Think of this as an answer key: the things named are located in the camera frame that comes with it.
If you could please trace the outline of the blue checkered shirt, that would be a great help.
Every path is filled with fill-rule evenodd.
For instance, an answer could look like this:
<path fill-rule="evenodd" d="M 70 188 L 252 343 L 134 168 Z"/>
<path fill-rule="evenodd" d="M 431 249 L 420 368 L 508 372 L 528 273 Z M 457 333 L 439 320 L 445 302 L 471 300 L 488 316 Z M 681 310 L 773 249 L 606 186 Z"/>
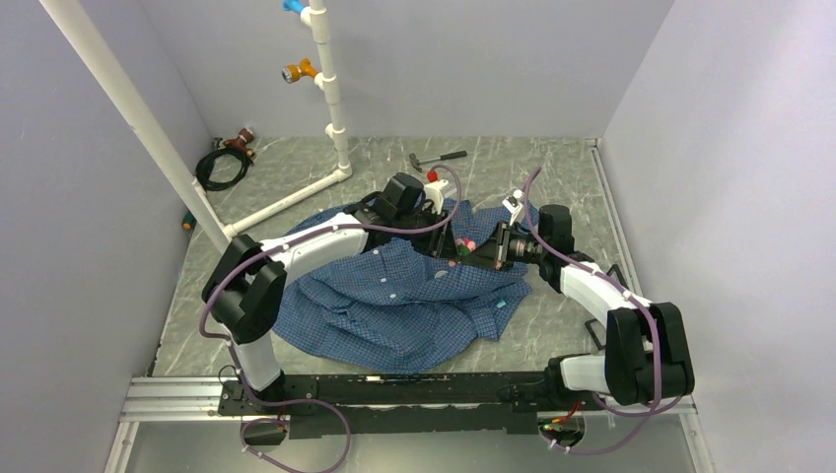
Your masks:
<path fill-rule="evenodd" d="M 496 341 L 530 294 L 527 267 L 450 266 L 394 238 L 290 283 L 274 333 L 310 355 L 378 372 L 425 372 Z"/>

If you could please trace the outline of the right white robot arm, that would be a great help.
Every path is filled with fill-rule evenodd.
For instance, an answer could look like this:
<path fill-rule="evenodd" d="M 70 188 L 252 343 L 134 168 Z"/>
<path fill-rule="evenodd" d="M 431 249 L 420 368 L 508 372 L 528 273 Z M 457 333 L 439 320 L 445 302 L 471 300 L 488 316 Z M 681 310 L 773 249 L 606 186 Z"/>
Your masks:
<path fill-rule="evenodd" d="M 649 413 L 670 408 L 694 388 L 682 316 L 672 303 L 653 303 L 629 291 L 574 248 L 568 208 L 546 205 L 535 231 L 501 222 L 488 239 L 468 248 L 455 242 L 459 264 L 509 271 L 530 264 L 556 293 L 581 305 L 605 329 L 596 355 L 552 358 L 540 383 L 544 398 L 566 409 L 586 393 L 622 406 L 642 404 Z"/>

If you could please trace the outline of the pink flower brooch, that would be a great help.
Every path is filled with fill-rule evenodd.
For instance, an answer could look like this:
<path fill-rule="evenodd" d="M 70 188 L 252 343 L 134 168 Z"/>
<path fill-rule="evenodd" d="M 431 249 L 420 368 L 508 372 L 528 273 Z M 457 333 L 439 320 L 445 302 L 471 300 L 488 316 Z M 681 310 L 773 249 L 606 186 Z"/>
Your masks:
<path fill-rule="evenodd" d="M 477 248 L 476 242 L 469 238 L 457 238 L 454 243 L 456 254 L 460 257 L 471 254 Z"/>

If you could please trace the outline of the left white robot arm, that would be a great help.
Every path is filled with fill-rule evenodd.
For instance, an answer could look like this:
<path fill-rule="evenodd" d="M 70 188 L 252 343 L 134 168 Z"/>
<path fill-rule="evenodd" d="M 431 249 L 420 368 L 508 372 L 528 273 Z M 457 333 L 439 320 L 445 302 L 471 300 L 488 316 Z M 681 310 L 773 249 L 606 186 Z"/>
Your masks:
<path fill-rule="evenodd" d="M 244 401 L 260 414 L 286 398 L 286 376 L 271 333 L 286 288 L 334 261 L 376 249 L 394 238 L 417 252 L 451 259 L 452 220 L 462 200 L 459 177 L 423 182 L 404 172 L 384 189 L 347 205 L 323 223 L 275 239 L 236 236 L 204 286 L 200 334 L 221 340 L 241 377 Z"/>

